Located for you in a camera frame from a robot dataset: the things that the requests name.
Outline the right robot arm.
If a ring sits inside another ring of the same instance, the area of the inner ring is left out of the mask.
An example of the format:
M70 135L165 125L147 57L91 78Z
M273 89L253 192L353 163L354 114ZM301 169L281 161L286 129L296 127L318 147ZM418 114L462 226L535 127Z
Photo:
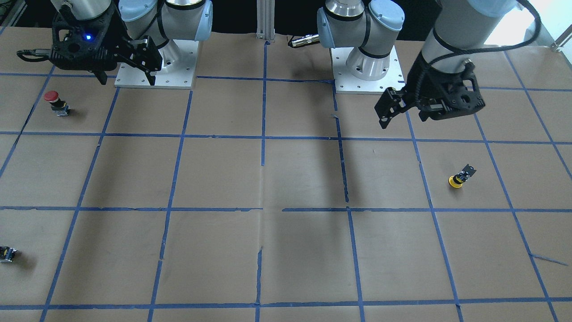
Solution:
M54 0L48 60L119 88L191 89L200 42L212 31L210 0Z

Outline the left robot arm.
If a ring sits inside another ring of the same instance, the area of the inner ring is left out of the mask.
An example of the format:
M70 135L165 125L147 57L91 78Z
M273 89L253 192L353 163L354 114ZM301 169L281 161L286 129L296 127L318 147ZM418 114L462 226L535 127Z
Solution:
M419 118L443 120L476 114L485 107L471 56L515 7L515 0L440 0L440 12L402 89L390 87L374 106L385 129L411 108ZM382 79L390 52L407 14L394 0L327 0L317 10L317 34L325 48L351 48L347 68L353 76Z

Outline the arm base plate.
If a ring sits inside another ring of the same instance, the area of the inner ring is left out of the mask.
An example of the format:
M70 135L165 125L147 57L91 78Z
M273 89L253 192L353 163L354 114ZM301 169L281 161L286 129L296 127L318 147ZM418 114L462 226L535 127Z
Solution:
M357 47L333 48L330 53L337 93L382 94L405 85L395 47L382 59L368 57Z
M172 39L160 49L163 67L156 73L155 85L145 74L127 64L121 64L114 85L119 88L139 89L192 89L198 60L198 41Z

